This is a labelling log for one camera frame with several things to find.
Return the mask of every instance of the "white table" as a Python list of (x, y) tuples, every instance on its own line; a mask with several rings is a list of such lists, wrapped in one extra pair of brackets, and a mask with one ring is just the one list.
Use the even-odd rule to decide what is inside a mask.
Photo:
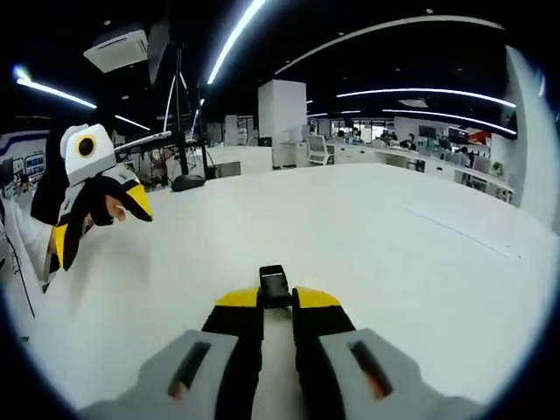
[[(93, 229), (45, 295), (30, 348), (78, 408), (132, 388), (146, 360), (265, 265), (332, 293), (432, 387), (480, 403), (516, 373), (555, 294), (558, 238), (546, 227), (384, 164), (217, 179), (150, 202), (152, 223)], [(271, 316), (254, 418), (302, 418), (291, 325)]]

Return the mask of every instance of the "air conditioner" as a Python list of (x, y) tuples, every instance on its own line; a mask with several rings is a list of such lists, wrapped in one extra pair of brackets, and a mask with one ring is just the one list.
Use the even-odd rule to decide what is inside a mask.
[(94, 46), (84, 52), (104, 73), (148, 59), (148, 39), (142, 29), (127, 28), (104, 35), (95, 40)]

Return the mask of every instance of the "pillar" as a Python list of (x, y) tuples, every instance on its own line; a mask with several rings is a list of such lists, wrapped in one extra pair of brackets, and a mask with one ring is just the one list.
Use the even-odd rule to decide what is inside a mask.
[(302, 128), (307, 124), (305, 84), (271, 80), (259, 87), (258, 95), (260, 136), (272, 137), (273, 166), (294, 165), (295, 161), (284, 161), (281, 144), (302, 141)]

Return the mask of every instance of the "cable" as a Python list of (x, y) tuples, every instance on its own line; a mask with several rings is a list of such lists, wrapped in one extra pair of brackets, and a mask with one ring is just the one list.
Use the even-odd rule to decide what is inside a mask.
[(21, 278), (21, 284), (24, 286), (25, 298), (27, 299), (27, 304), (29, 305), (29, 309), (31, 310), (31, 315), (35, 318), (35, 311), (33, 310), (32, 301), (29, 299), (29, 294), (27, 293), (27, 286), (25, 285), (24, 275), (22, 274), (21, 271), (21, 264), (19, 263), (19, 256), (18, 253), (16, 252), (16, 247), (14, 247), (14, 244), (11, 243), (10, 237), (7, 234), (5, 234), (5, 236), (6, 239), (8, 240), (8, 244), (10, 245), (11, 250), (14, 253), (14, 256), (16, 257), (17, 272), (19, 273), (19, 278)]

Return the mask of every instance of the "computer monitor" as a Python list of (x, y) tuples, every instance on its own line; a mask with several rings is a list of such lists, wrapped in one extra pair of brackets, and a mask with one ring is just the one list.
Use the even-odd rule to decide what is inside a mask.
[(420, 137), (436, 138), (436, 129), (433, 127), (425, 127), (421, 125), (418, 127), (418, 135)]
[(450, 141), (455, 144), (469, 143), (469, 133), (463, 129), (454, 129), (453, 127), (450, 127), (448, 130), (448, 136)]

